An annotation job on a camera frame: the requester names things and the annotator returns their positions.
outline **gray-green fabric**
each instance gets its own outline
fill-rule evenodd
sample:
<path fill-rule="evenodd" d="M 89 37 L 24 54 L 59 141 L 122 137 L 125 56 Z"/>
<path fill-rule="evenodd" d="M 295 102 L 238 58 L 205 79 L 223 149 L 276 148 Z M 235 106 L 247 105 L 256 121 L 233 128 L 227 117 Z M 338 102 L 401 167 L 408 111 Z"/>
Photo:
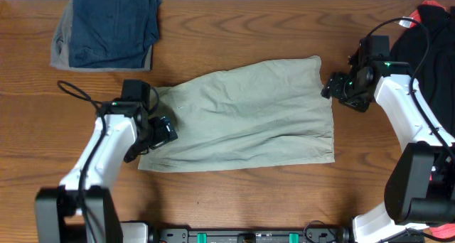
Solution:
<path fill-rule="evenodd" d="M 151 67 L 151 46 L 145 57 L 143 68 L 78 68 L 70 67 L 68 62 L 71 40 L 71 30 L 73 27 L 73 0 L 70 0 L 65 7 L 60 23 L 58 24 L 52 43 L 50 44 L 50 66 L 60 70 L 70 70 L 75 72 L 141 72 L 150 70 Z"/>
<path fill-rule="evenodd" d="M 139 169 L 223 171 L 334 162 L 331 100 L 321 59 L 270 60 L 161 87 L 159 116 L 178 139 L 141 157 Z"/>

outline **green clip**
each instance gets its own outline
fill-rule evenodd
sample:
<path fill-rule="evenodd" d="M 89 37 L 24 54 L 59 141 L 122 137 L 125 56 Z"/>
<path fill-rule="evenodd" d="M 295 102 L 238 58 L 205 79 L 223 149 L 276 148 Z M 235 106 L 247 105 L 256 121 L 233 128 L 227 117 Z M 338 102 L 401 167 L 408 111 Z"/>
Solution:
<path fill-rule="evenodd" d="M 207 234 L 198 233 L 198 243 L 207 243 Z"/>
<path fill-rule="evenodd" d="M 299 235 L 297 233 L 289 233 L 289 243 L 299 243 Z"/>

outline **folded blue fabric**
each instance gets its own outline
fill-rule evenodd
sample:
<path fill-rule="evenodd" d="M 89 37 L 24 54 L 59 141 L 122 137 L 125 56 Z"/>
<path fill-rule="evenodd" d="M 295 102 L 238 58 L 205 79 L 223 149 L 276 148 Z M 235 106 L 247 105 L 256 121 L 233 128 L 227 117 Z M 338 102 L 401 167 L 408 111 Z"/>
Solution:
<path fill-rule="evenodd" d="M 143 68 L 158 38 L 160 0 L 73 0 L 69 64 L 74 68 Z"/>

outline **black fabric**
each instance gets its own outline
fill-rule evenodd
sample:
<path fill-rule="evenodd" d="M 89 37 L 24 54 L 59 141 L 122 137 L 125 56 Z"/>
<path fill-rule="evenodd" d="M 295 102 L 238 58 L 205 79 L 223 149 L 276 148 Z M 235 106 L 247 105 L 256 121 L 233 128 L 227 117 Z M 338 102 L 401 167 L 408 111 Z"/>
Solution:
<path fill-rule="evenodd" d="M 419 88 L 441 125 L 455 135 L 455 19 L 437 6 L 421 5 L 417 9 L 431 36 L 431 48 L 417 76 Z M 425 48 L 425 35 L 420 26 L 415 26 L 393 45 L 391 56 L 415 69 Z"/>
<path fill-rule="evenodd" d="M 143 68 L 158 38 L 160 0 L 73 0 L 69 64 L 74 68 Z"/>

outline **wood grain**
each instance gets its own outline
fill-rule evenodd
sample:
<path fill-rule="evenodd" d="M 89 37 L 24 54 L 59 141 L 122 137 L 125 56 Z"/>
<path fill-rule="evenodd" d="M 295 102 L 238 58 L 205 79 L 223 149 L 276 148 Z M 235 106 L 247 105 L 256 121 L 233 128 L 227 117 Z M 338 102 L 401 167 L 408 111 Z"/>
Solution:
<path fill-rule="evenodd" d="M 58 90 L 68 80 L 95 99 L 122 80 L 173 86 L 262 60 L 322 59 L 321 78 L 372 27 L 409 15 L 422 0 L 164 0 L 151 72 L 78 73 L 48 66 L 50 40 L 68 1 L 0 3 L 0 242 L 36 242 L 33 201 L 74 166 L 93 130 L 92 107 Z M 448 5 L 452 0 L 440 0 Z M 380 33 L 395 40 L 396 24 Z M 346 223 L 382 201 L 400 157 L 387 117 L 333 103 L 336 162 L 208 173 L 153 173 L 124 164 L 112 189 L 121 220 L 163 227 L 302 228 Z"/>

